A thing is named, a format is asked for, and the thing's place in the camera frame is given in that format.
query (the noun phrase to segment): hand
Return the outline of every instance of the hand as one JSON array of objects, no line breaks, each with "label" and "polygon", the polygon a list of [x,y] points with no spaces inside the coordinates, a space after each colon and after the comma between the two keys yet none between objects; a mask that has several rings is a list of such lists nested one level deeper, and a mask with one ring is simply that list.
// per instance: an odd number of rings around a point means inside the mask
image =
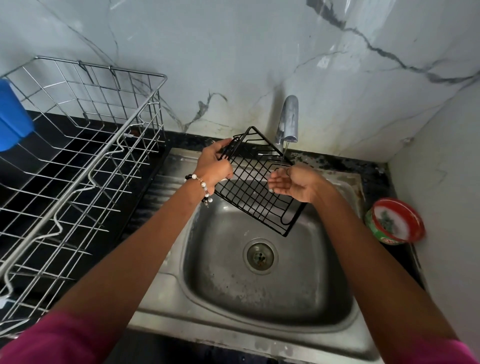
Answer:
[{"label": "hand", "polygon": [[212,143],[202,150],[202,154],[198,158],[194,173],[207,184],[209,194],[213,194],[215,185],[222,179],[233,177],[233,168],[230,162],[226,159],[218,160],[220,155],[217,154],[231,141],[232,138],[228,138]]},{"label": "hand", "polygon": [[302,164],[287,169],[279,168],[268,179],[268,187],[276,194],[287,194],[301,202],[314,202],[322,189],[330,186],[329,181],[311,167]]}]

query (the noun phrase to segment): chrome faucet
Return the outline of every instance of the chrome faucet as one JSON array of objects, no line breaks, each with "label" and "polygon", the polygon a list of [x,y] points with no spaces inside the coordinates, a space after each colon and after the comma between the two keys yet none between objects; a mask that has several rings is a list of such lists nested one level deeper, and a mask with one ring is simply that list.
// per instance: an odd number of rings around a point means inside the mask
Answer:
[{"label": "chrome faucet", "polygon": [[288,96],[282,107],[280,121],[275,135],[275,146],[283,153],[283,142],[298,142],[299,100],[295,95]]}]

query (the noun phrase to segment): beaded bracelet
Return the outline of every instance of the beaded bracelet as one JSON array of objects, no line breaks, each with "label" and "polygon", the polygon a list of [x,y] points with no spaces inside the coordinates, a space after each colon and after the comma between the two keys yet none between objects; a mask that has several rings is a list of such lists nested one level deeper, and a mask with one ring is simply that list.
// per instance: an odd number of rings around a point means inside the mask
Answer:
[{"label": "beaded bracelet", "polygon": [[203,187],[205,191],[205,197],[202,199],[202,202],[205,204],[205,206],[208,207],[208,203],[213,202],[213,199],[210,197],[210,194],[208,193],[207,184],[201,178],[199,178],[196,174],[189,174],[188,176],[185,176],[185,180],[189,180],[190,178],[192,180],[200,181],[200,185]]}]

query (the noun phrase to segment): blue object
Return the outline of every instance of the blue object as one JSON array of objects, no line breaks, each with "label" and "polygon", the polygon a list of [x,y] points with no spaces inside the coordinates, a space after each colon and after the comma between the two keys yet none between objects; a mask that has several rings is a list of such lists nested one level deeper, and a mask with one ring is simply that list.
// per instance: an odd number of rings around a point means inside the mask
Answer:
[{"label": "blue object", "polygon": [[17,145],[33,129],[31,117],[8,81],[0,79],[0,152]]}]

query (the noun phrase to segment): dish rack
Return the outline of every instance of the dish rack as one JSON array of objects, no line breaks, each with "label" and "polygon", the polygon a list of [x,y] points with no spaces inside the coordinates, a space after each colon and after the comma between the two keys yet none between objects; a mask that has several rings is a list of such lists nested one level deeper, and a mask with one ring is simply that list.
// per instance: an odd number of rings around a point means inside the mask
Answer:
[{"label": "dish rack", "polygon": [[262,224],[287,236],[306,203],[268,189],[270,171],[289,167],[286,158],[257,128],[233,136],[219,159],[226,157],[233,167],[233,178],[220,181],[215,194]]},{"label": "dish rack", "polygon": [[163,74],[35,57],[3,76],[35,131],[0,153],[0,338],[118,243],[167,154]]}]

